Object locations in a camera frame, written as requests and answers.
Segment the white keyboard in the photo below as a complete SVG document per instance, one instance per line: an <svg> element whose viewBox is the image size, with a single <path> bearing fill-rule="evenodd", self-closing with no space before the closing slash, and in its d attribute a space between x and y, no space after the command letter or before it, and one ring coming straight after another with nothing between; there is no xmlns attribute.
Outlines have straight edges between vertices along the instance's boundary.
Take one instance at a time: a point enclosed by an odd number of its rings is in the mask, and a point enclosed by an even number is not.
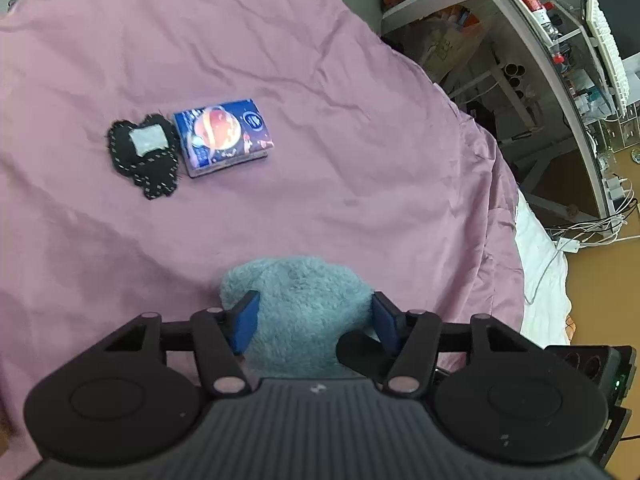
<svg viewBox="0 0 640 480"><path fill-rule="evenodd" d="M614 89L617 110L625 115L629 104L630 88L620 51L598 0L584 0L584 6L585 22L594 44L599 49L608 80Z"/></svg>

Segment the blue tissue pack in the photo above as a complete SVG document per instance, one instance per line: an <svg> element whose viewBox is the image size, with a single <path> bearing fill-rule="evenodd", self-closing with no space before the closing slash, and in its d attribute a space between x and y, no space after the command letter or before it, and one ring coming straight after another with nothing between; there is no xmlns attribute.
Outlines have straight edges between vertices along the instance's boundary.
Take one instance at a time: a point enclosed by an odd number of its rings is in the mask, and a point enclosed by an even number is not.
<svg viewBox="0 0 640 480"><path fill-rule="evenodd" d="M172 120L190 178L267 157L273 148L253 100L188 108L173 114Z"/></svg>

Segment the grey-blue fluffy plush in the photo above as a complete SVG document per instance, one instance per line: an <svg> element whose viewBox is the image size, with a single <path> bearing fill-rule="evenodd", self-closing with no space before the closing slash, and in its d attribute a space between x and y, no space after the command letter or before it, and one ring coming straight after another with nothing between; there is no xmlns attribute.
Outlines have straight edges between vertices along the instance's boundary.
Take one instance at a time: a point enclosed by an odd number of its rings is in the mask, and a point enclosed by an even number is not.
<svg viewBox="0 0 640 480"><path fill-rule="evenodd" d="M250 290L260 295L257 330L243 352L258 378L353 378L335 347L351 330L372 333L373 289L354 271L314 257L258 259L222 279L230 309Z"/></svg>

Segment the pink bed sheet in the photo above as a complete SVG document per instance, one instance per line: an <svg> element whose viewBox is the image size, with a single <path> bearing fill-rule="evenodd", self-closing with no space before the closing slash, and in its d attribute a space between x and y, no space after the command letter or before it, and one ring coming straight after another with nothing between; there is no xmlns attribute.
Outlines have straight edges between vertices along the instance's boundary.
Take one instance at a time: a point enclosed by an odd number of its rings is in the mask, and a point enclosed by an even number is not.
<svg viewBox="0 0 640 480"><path fill-rule="evenodd" d="M139 312L190 318L258 258L519 326L496 141L341 0L18 0L1 20L6 479L44 376Z"/></svg>

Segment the white desk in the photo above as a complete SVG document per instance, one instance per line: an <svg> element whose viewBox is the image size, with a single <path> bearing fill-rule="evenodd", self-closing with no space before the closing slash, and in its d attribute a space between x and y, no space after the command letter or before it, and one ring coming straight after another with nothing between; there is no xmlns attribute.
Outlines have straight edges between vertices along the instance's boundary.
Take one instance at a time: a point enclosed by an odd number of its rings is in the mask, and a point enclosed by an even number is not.
<svg viewBox="0 0 640 480"><path fill-rule="evenodd" d="M516 54L524 56L527 61L533 63L533 74L544 82L542 85L544 96L555 100L556 107L560 110L562 117L554 124L562 126L570 132L568 138L554 141L537 151L514 159L512 166L516 168L516 174L521 178L518 181L521 191L529 203L535 207L565 218L567 216L565 205L536 195L534 189L555 159L576 151L582 158L582 166L584 166L585 174L588 177L598 217L612 216L614 214L614 200L611 197L611 191L600 168L596 152L593 151L593 144L590 141L586 124L561 76L559 66L552 61L552 43L544 39L544 32L522 0L484 1L490 2L496 8L499 24L512 30L514 35L518 37L517 40L509 44L509 47ZM423 20L446 6L469 2L471 0L405 0L383 12L381 32L388 35L394 30Z"/></svg>

